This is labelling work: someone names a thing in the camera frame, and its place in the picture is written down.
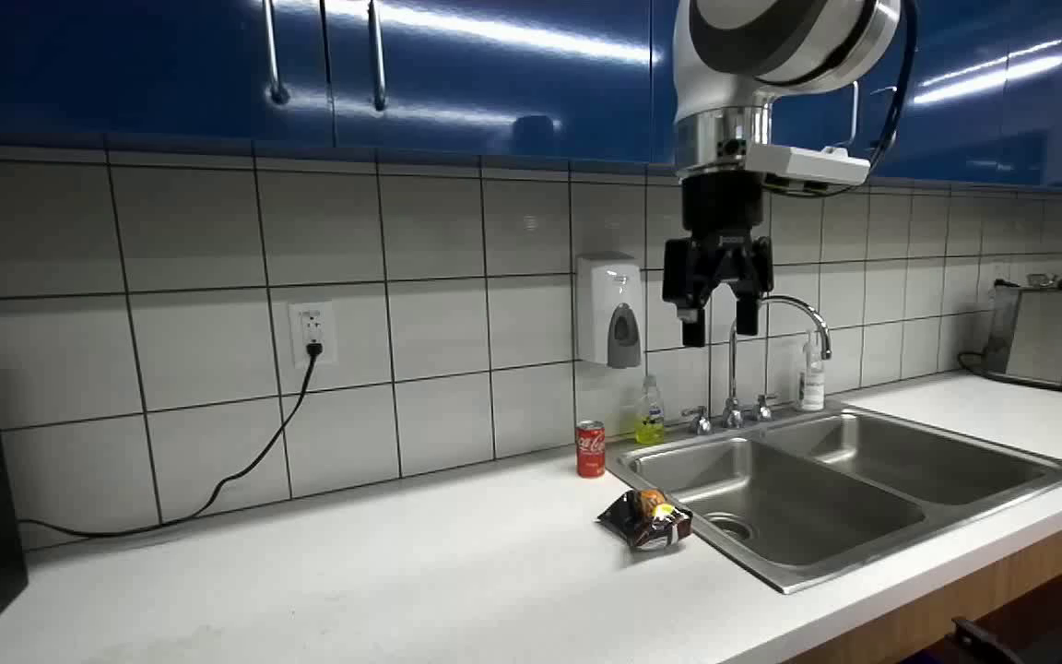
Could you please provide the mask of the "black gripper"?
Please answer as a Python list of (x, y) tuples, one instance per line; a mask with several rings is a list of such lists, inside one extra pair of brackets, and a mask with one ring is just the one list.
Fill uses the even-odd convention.
[(760, 297), (774, 287), (755, 175), (724, 169), (683, 182), (683, 236), (665, 245), (665, 299), (680, 306), (683, 347), (704, 347), (704, 304), (719, 286), (737, 292), (737, 336), (760, 332)]

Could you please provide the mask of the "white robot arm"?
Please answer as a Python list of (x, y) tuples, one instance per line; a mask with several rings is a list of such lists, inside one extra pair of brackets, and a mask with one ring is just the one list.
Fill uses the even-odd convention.
[[(902, 65), (871, 156), (846, 144), (778, 144), (771, 107), (857, 84), (902, 32)], [(916, 69), (910, 0), (680, 0), (671, 38), (674, 177), (683, 241), (665, 245), (665, 299), (686, 347), (709, 343), (709, 299), (729, 287), (737, 332), (760, 330), (774, 287), (771, 245), (755, 236), (763, 196), (833, 196), (871, 182), (891, 149)]]

